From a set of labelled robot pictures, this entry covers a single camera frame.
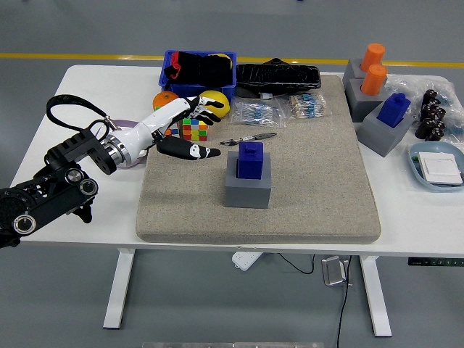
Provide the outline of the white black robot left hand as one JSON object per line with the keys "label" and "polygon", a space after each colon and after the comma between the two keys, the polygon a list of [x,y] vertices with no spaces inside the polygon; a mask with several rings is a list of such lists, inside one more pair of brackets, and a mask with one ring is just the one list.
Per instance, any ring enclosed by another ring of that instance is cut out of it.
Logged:
{"label": "white black robot left hand", "polygon": [[153,146],[157,151],[183,160],[198,160],[220,155],[219,149],[210,149],[183,138],[166,136],[165,131],[175,122],[187,119],[201,120],[209,125],[220,118],[208,106],[224,109],[228,101],[221,102],[208,96],[177,98],[128,130],[114,130],[102,141],[117,165],[130,166],[140,153]]}

